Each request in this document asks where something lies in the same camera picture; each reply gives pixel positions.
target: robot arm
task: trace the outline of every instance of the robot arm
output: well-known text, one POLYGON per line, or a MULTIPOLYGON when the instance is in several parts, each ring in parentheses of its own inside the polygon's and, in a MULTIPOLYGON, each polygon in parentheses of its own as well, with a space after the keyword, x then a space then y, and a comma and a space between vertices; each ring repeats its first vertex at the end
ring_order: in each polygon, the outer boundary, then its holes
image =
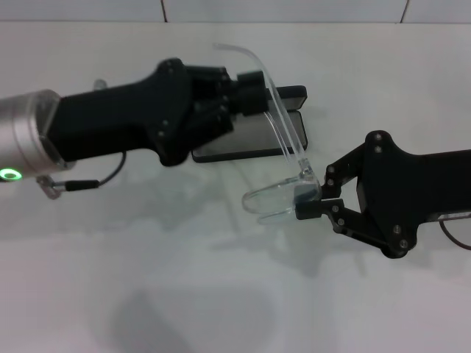
POLYGON ((70 168, 75 161, 151 149, 165 166, 233 130, 233 116, 268 109, 261 72, 163 61, 146 79, 61 98, 45 90, 0 100, 0 178, 70 168))
POLYGON ((365 143, 327 167, 322 200, 298 202, 296 216, 327 215, 334 232, 389 258, 404 257, 417 244, 420 224, 440 221, 443 229, 443 221, 471 216, 470 160, 471 150, 409 154, 387 132, 370 132, 365 143), (341 187, 354 178, 360 212, 339 198, 341 187))

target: transparent plastic part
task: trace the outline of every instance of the transparent plastic part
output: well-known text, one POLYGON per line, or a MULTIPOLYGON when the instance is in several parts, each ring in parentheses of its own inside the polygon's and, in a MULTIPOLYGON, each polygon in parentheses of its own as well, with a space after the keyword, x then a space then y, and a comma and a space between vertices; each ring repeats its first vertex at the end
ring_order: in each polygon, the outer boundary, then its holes
POLYGON ((246 193, 242 197, 242 206, 247 212, 259 215, 258 221, 262 224, 296 219, 296 202, 321 199, 322 189, 308 158, 305 156, 300 139, 276 86, 265 65, 250 50, 220 43, 215 43, 214 48, 245 54, 252 58, 262 70, 274 103, 273 108, 265 115, 280 143, 286 162, 294 174, 291 178, 246 193), (293 154, 289 153, 288 148, 292 149, 293 154))

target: black mechanical linkage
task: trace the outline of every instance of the black mechanical linkage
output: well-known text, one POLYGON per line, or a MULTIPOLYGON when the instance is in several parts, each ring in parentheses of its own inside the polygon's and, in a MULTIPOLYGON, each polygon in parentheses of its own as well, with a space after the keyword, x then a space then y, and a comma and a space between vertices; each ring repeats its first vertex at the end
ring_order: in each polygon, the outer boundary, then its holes
POLYGON ((417 228, 443 215, 471 211, 471 151, 413 155, 384 131, 329 165, 322 200, 298 202, 298 219, 327 215, 334 231, 376 246, 390 258, 417 244, 417 228), (341 187, 358 177, 361 212, 344 207, 341 187))

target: white table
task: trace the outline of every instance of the white table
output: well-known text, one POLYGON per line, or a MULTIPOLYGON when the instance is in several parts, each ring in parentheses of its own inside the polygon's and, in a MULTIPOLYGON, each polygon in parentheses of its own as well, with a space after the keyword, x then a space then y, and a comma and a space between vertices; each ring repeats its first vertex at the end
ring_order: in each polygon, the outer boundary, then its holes
MULTIPOLYGON (((471 148, 471 26, 1 23, 0 96, 120 85, 167 57, 251 68, 216 41, 307 87, 320 177, 374 129, 411 153, 471 148)), ((107 187, 55 202, 32 180, 2 185, 1 352, 469 351, 471 253, 438 224, 394 261, 326 218, 257 225, 241 196, 285 175, 282 157, 167 169, 134 151, 107 187)), ((354 184, 343 197, 355 207, 354 184)), ((467 239, 469 225, 449 229, 467 239)))

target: metal cylinder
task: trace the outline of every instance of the metal cylinder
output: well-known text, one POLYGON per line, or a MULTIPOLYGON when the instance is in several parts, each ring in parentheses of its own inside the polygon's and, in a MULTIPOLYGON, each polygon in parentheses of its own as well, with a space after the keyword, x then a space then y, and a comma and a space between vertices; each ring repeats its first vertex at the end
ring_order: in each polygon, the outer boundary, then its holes
POLYGON ((0 99, 0 178, 12 181, 70 167, 46 137, 59 101, 51 90, 0 99))

